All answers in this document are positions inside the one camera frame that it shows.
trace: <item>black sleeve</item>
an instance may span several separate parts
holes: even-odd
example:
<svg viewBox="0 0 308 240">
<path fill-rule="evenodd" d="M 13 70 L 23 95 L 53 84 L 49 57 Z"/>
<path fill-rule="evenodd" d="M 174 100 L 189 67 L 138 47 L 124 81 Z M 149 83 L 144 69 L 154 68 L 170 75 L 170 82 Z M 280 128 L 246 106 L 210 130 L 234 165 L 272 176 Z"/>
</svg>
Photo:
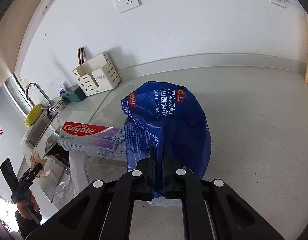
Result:
<svg viewBox="0 0 308 240">
<path fill-rule="evenodd" d="M 37 224 L 34 220 L 28 220 L 23 218 L 19 211 L 15 212 L 16 222 L 19 225 L 21 236 L 25 239 L 30 233 L 37 229 L 40 225 Z"/>
</svg>

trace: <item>white dot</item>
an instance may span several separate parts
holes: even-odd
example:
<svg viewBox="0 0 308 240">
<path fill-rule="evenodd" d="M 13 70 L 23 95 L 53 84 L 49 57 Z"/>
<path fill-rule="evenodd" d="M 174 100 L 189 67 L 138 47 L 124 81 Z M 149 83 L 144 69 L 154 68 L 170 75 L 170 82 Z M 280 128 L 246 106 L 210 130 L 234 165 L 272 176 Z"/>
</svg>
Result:
<svg viewBox="0 0 308 240">
<path fill-rule="evenodd" d="M 139 170 L 135 170 L 135 171 L 132 171 L 132 175 L 133 175 L 134 177 L 139 177 L 139 176 L 142 175 L 142 172 L 139 171 Z"/>
<path fill-rule="evenodd" d="M 103 187 L 103 184 L 104 183 L 101 180 L 96 180 L 96 181 L 93 182 L 94 187 Z"/>
<path fill-rule="evenodd" d="M 176 174 L 182 176 L 182 175 L 185 175 L 185 174 L 186 174 L 186 171 L 183 170 L 183 169 L 178 169 L 178 170 L 176 170 Z"/>
<path fill-rule="evenodd" d="M 214 185 L 217 186 L 217 187 L 221 187 L 224 185 L 224 182 L 220 179 L 216 179 L 214 180 Z"/>
</svg>

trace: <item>wall baseboard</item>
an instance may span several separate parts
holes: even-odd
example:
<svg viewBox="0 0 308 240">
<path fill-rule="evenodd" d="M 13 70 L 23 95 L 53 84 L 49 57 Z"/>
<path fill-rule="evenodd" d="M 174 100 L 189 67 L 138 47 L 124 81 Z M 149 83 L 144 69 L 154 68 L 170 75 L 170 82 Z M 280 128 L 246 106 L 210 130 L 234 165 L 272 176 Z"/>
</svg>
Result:
<svg viewBox="0 0 308 240">
<path fill-rule="evenodd" d="M 305 73 L 306 64 L 292 59 L 250 53 L 213 53 L 167 58 L 119 70 L 121 80 L 172 70 L 216 67 L 270 67 Z"/>
</svg>

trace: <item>yellow sponge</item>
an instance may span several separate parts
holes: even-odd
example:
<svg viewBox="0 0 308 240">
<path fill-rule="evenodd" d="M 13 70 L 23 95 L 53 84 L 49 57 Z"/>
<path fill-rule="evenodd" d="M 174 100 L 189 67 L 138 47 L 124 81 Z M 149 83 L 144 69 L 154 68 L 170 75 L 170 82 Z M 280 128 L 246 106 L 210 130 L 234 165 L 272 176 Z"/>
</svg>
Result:
<svg viewBox="0 0 308 240">
<path fill-rule="evenodd" d="M 41 105 L 36 105 L 34 106 L 31 111 L 29 112 L 29 114 L 27 115 L 25 121 L 24 121 L 24 124 L 27 126 L 27 127 L 30 127 L 32 126 L 35 121 L 38 119 L 38 117 L 41 115 L 43 109 L 41 108 Z"/>
</svg>

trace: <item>snowflake graphic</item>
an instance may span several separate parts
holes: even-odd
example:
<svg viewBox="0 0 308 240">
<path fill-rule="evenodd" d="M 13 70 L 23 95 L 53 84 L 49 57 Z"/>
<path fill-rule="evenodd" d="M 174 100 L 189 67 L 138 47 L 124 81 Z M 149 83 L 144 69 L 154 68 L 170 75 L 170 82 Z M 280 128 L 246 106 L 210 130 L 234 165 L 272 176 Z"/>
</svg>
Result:
<svg viewBox="0 0 308 240">
<path fill-rule="evenodd" d="M 112 131 L 113 135 L 104 136 L 105 138 L 113 142 L 113 149 L 117 149 L 119 144 L 122 144 L 125 141 L 125 136 L 122 134 L 122 128 L 120 128 L 117 133 Z"/>
</svg>

